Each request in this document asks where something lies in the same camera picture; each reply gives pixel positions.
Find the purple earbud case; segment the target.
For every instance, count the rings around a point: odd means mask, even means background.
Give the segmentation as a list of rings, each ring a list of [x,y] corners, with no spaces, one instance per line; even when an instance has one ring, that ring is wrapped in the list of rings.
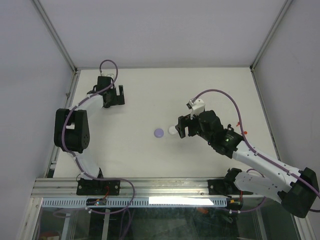
[[[157,129],[154,130],[153,134],[154,134],[154,136],[156,138],[162,138],[165,133],[164,133],[164,130],[162,128],[157,128]]]

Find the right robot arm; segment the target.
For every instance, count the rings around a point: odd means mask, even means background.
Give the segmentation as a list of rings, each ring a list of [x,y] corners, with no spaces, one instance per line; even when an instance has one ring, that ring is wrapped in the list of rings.
[[[203,111],[198,116],[190,114],[178,117],[175,126],[180,138],[199,136],[218,154],[239,161],[262,176],[250,175],[232,168],[224,177],[223,187],[230,194],[238,190],[251,192],[274,200],[290,214],[305,218],[319,192],[316,173],[268,158],[249,147],[244,137],[229,126],[224,128],[213,110]]]

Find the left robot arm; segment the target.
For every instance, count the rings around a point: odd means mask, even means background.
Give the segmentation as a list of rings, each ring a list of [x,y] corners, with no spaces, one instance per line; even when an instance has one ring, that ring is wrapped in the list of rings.
[[[70,108],[59,108],[55,113],[54,144],[72,157],[80,177],[89,180],[87,188],[100,194],[105,188],[102,170],[89,151],[91,140],[89,118],[102,109],[125,104],[124,87],[116,86],[111,76],[98,76],[97,84],[85,98]]]

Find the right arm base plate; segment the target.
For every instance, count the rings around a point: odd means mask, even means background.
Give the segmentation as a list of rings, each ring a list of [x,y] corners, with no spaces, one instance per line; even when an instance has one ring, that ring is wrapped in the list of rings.
[[[233,190],[223,179],[209,179],[207,180],[209,195],[223,195],[229,196]]]

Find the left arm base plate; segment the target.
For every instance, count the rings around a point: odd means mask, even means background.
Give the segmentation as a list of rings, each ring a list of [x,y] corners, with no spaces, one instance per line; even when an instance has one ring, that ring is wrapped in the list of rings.
[[[120,194],[119,180],[89,180],[81,178],[78,182],[77,196],[118,196]]]

